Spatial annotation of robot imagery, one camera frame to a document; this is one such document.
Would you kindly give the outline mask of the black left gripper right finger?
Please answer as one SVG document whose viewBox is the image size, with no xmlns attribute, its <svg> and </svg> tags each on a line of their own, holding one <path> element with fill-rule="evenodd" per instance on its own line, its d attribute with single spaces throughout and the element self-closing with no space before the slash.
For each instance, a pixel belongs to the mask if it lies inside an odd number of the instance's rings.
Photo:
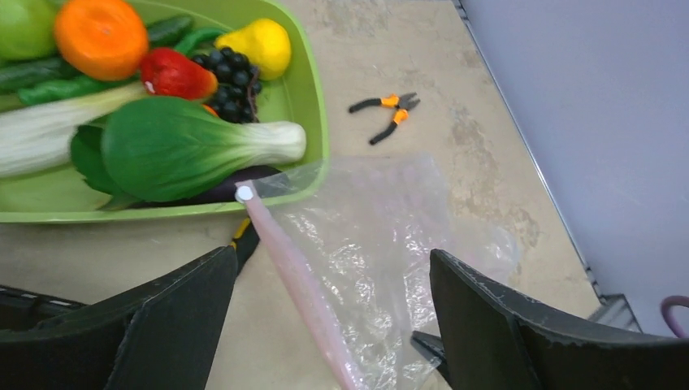
<svg viewBox="0 0 689 390">
<path fill-rule="evenodd" d="M 685 389 L 688 341 L 568 314 L 442 249 L 430 253 L 438 335 L 412 345 L 453 389 Z"/>
</svg>

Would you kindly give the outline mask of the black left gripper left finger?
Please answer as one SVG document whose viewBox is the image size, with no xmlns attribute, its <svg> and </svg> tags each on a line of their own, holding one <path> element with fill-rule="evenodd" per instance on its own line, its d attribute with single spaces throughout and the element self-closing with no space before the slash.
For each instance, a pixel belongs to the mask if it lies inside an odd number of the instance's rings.
<svg viewBox="0 0 689 390">
<path fill-rule="evenodd" d="M 4 389 L 203 389 L 237 276 L 219 247 L 157 279 L 1 330 Z"/>
</svg>

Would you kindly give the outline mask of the clear zip top bag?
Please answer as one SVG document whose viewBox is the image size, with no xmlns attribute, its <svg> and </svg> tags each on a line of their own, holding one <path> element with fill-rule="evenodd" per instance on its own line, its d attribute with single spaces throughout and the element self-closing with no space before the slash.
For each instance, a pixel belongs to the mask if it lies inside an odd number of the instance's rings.
<svg viewBox="0 0 689 390">
<path fill-rule="evenodd" d="M 421 389 L 440 364 L 411 340 L 438 333 L 433 249 L 500 282 L 518 267 L 506 230 L 454 216 L 428 156 L 332 158 L 241 181 L 235 197 L 343 389 Z"/>
</svg>

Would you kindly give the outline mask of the black grape bunch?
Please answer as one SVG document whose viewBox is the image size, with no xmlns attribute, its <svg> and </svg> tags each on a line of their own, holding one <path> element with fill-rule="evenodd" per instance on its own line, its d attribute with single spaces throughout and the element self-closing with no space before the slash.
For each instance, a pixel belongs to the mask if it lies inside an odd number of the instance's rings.
<svg viewBox="0 0 689 390">
<path fill-rule="evenodd" d="M 221 119 L 236 123 L 258 123 L 258 95 L 262 92 L 260 71 L 245 54 L 230 47 L 195 50 L 191 59 L 210 71 L 219 86 L 206 105 Z"/>
</svg>

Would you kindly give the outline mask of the red strawberry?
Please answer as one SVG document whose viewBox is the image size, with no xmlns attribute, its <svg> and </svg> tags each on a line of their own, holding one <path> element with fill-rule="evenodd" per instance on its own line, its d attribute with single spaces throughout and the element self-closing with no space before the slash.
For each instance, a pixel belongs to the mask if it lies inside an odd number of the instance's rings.
<svg viewBox="0 0 689 390">
<path fill-rule="evenodd" d="M 186 100 L 208 98 L 216 92 L 216 76 L 184 54 L 160 47 L 151 50 L 139 66 L 140 80 L 146 92 Z"/>
</svg>

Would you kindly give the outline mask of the yellow pear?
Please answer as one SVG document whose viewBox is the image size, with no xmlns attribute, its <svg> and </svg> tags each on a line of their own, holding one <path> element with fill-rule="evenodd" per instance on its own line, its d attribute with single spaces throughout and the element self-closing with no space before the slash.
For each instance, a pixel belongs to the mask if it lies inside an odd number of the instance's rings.
<svg viewBox="0 0 689 390">
<path fill-rule="evenodd" d="M 261 18 L 243 28 L 224 33 L 214 41 L 216 49 L 229 47 L 244 54 L 256 65 L 262 80 L 280 78 L 292 59 L 292 45 L 287 30 L 273 19 Z"/>
</svg>

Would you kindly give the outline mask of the black yellow screwdriver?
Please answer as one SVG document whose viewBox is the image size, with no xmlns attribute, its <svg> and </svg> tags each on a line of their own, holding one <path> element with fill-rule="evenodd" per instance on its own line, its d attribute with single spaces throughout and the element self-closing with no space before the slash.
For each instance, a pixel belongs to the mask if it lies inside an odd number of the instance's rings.
<svg viewBox="0 0 689 390">
<path fill-rule="evenodd" d="M 260 237 L 251 219 L 243 219 L 230 241 L 230 246 L 235 250 L 236 254 L 237 274 L 241 273 L 245 264 L 253 256 L 259 243 Z"/>
</svg>

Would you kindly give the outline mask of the black toolbox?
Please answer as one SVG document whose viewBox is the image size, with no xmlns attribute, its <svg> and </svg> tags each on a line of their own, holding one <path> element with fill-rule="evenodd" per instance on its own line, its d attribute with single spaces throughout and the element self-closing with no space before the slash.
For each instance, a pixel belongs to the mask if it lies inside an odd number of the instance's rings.
<svg viewBox="0 0 689 390">
<path fill-rule="evenodd" d="M 86 304 L 1 286 L 1 330 L 26 331 L 39 322 L 70 313 Z"/>
</svg>

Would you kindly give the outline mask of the purple eggplant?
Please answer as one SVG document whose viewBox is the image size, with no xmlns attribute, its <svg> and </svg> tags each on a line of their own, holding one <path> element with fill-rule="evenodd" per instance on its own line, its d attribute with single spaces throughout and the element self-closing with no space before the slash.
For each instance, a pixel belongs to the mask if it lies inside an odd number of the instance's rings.
<svg viewBox="0 0 689 390">
<path fill-rule="evenodd" d="M 245 169 L 235 171 L 226 179 L 224 179 L 220 184 L 194 197 L 166 202 L 140 201 L 130 206 L 130 208 L 143 209 L 151 207 L 195 206 L 222 202 L 234 202 L 236 200 L 235 192 L 237 188 L 236 184 L 238 182 L 246 180 L 259 180 L 281 173 L 281 170 L 267 165 L 247 167 Z"/>
</svg>

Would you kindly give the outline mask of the green bok choy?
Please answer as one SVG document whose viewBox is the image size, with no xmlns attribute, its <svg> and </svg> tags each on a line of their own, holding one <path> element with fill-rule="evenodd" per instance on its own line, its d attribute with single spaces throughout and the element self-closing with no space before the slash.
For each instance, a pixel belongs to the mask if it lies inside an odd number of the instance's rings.
<svg viewBox="0 0 689 390">
<path fill-rule="evenodd" d="M 80 125 L 69 152 L 84 182 L 110 195 L 104 209 L 118 210 L 197 197 L 237 171 L 295 163 L 306 148 L 298 123 L 231 123 L 179 97 L 148 97 L 101 127 Z"/>
</svg>

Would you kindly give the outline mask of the white napa cabbage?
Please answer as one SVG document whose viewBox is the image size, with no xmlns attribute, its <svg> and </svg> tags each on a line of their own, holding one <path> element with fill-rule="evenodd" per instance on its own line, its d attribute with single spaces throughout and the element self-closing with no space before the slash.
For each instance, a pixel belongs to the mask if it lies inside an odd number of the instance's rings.
<svg viewBox="0 0 689 390">
<path fill-rule="evenodd" d="M 130 83 L 83 97 L 1 114 L 1 177 L 32 174 L 64 164 L 77 128 L 144 98 L 142 84 Z"/>
</svg>

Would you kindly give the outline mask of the orange black pliers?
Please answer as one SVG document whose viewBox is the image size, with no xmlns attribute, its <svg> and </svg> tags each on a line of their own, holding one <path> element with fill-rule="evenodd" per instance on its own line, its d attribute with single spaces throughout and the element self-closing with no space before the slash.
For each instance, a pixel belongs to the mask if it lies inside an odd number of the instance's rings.
<svg viewBox="0 0 689 390">
<path fill-rule="evenodd" d="M 394 93 L 387 97 L 371 97 L 360 102 L 356 102 L 348 107 L 348 112 L 353 114 L 357 111 L 368 107 L 381 106 L 393 109 L 395 112 L 388 126 L 381 132 L 374 135 L 369 141 L 369 145 L 377 145 L 381 141 L 390 137 L 397 129 L 400 123 L 409 118 L 409 112 L 413 110 L 420 103 L 418 94 L 416 92 L 396 95 Z"/>
</svg>

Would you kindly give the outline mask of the green chili pepper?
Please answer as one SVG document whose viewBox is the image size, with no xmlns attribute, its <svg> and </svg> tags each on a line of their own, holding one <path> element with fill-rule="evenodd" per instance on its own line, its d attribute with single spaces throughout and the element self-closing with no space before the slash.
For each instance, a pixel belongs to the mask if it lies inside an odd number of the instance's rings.
<svg viewBox="0 0 689 390">
<path fill-rule="evenodd" d="M 181 28 L 175 28 L 175 30 L 174 28 L 167 28 L 164 33 L 166 37 L 171 39 L 179 37 L 180 39 L 175 42 L 174 47 L 156 47 L 151 54 L 164 54 L 165 50 L 174 50 L 177 53 L 189 56 L 199 45 L 219 37 L 223 30 L 218 28 L 198 28 L 190 31 L 184 37 L 180 35 L 181 32 Z M 143 85 L 142 77 L 143 74 L 141 73 L 139 76 L 134 76 L 129 80 L 113 82 L 99 81 L 88 76 L 76 76 L 71 79 L 54 78 L 53 80 L 45 80 L 17 89 L 14 95 L 21 106 L 35 106 L 69 98 L 79 98 L 92 93 L 100 93 L 108 89 L 134 83 L 135 81 Z"/>
</svg>

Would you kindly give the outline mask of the green plastic tray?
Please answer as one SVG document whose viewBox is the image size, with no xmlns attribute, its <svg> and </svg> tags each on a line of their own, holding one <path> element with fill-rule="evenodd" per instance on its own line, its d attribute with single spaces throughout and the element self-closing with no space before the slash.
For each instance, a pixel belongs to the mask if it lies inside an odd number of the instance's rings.
<svg viewBox="0 0 689 390">
<path fill-rule="evenodd" d="M 306 150 L 299 164 L 329 156 L 328 129 L 323 91 L 316 62 L 299 21 L 274 1 L 134 1 L 133 7 L 146 22 L 175 14 L 194 17 L 198 27 L 232 30 L 268 18 L 281 24 L 292 43 L 292 62 L 284 76 L 264 87 L 258 99 L 262 121 L 290 120 L 306 133 Z M 35 175 L 1 182 L 2 223 L 103 223 L 239 213 L 237 202 L 197 206 L 155 207 L 100 211 L 108 196 L 89 188 L 71 166 L 63 165 Z"/>
</svg>

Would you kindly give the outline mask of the orange fruit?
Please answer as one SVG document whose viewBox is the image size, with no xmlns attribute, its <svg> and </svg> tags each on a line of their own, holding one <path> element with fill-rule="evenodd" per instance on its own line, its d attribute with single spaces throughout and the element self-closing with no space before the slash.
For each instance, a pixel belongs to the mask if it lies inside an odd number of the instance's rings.
<svg viewBox="0 0 689 390">
<path fill-rule="evenodd" d="M 54 22 L 54 39 L 63 59 L 102 81 L 133 76 L 150 48 L 143 20 L 125 1 L 66 1 Z"/>
</svg>

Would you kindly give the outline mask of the dark green cucumber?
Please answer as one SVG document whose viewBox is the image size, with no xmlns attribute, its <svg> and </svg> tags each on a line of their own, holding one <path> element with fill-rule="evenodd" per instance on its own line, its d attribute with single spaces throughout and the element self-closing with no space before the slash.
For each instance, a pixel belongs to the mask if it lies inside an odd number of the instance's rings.
<svg viewBox="0 0 689 390">
<path fill-rule="evenodd" d="M 177 44 L 194 25 L 194 18 L 178 14 L 146 26 L 150 49 Z M 71 79 L 81 72 L 59 55 L 1 66 L 1 93 L 14 93 L 43 81 Z"/>
</svg>

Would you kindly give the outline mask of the green apple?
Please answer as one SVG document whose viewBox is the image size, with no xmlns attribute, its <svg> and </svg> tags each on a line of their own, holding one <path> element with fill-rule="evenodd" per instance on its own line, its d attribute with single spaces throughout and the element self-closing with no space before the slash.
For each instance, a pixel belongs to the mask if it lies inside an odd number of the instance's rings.
<svg viewBox="0 0 689 390">
<path fill-rule="evenodd" d="M 1 1 L 1 59 L 22 61 L 54 54 L 57 12 L 49 1 Z"/>
</svg>

